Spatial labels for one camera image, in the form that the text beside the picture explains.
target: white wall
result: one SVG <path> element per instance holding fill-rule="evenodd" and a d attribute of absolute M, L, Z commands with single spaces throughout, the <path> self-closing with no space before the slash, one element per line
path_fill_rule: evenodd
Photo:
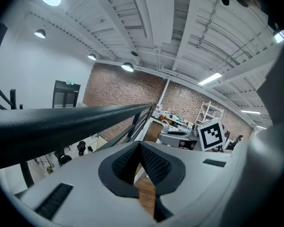
<path fill-rule="evenodd" d="M 87 48 L 52 25 L 46 25 L 46 38 L 34 32 L 44 21 L 28 13 L 22 0 L 16 1 L 2 18 L 8 27 L 0 47 L 0 89 L 9 98 L 16 89 L 17 108 L 51 108 L 56 80 L 80 84 L 78 102 L 82 102 L 94 62 Z M 0 97 L 0 104 L 10 109 Z M 44 175 L 29 161 L 34 182 Z M 0 184 L 12 194 L 27 189 L 20 165 L 0 169 Z"/>

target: cable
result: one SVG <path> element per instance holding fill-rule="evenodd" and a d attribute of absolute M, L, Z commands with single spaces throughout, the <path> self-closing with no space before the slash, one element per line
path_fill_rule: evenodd
<path fill-rule="evenodd" d="M 44 155 L 44 156 L 45 156 L 46 160 L 48 161 L 49 166 L 50 166 L 51 168 L 53 168 L 53 167 L 52 167 L 52 164 L 49 162 L 47 156 L 46 156 L 46 155 Z"/>
<path fill-rule="evenodd" d="M 41 163 L 42 163 L 42 168 L 43 168 L 43 171 L 44 171 L 44 174 L 46 174 L 45 170 L 44 170 L 44 164 L 43 164 L 43 161 L 41 160 L 41 157 L 39 157 Z"/>

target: white shelving unit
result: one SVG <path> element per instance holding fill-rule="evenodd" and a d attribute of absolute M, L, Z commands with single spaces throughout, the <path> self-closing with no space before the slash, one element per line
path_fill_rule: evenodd
<path fill-rule="evenodd" d="M 195 124 L 200 125 L 211 119 L 221 119 L 223 113 L 224 109 L 213 106 L 211 101 L 209 103 L 203 102 Z"/>

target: white ceiling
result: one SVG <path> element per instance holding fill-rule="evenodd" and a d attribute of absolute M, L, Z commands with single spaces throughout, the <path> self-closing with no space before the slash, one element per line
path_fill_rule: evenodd
<path fill-rule="evenodd" d="M 257 8 L 244 8 L 236 0 L 229 6 L 220 0 L 62 0 L 58 7 L 41 0 L 25 3 L 29 16 L 80 41 L 100 62 L 132 61 L 137 70 L 171 76 L 205 92 L 251 125 L 271 124 L 256 90 L 282 43 L 275 44 L 267 16 Z M 220 80 L 198 85 L 216 72 L 223 75 Z M 246 116 L 240 109 L 261 115 Z"/>

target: doorway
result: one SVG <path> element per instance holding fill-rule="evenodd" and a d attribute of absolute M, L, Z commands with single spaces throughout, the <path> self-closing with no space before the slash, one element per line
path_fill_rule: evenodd
<path fill-rule="evenodd" d="M 76 107 L 79 84 L 56 80 L 53 90 L 53 108 Z"/>

